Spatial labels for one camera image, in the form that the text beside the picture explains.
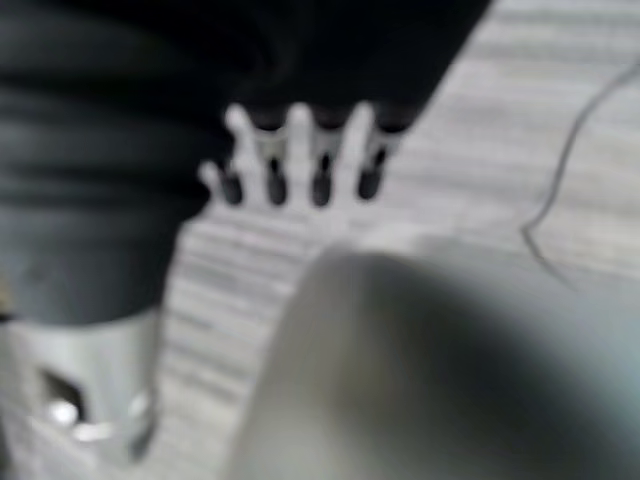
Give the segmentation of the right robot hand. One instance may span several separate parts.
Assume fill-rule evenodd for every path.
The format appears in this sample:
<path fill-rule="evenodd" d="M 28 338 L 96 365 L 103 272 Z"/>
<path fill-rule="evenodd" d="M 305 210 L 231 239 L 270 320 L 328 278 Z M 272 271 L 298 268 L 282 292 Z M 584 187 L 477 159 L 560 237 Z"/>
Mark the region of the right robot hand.
<path fill-rule="evenodd" d="M 250 121 L 268 201 L 286 202 L 287 115 L 312 116 L 310 197 L 332 194 L 345 126 L 373 111 L 364 201 L 486 1 L 5 1 L 1 290 L 28 328 L 44 412 L 113 462 L 157 422 L 166 280 L 211 193 L 243 200 L 226 123 Z"/>

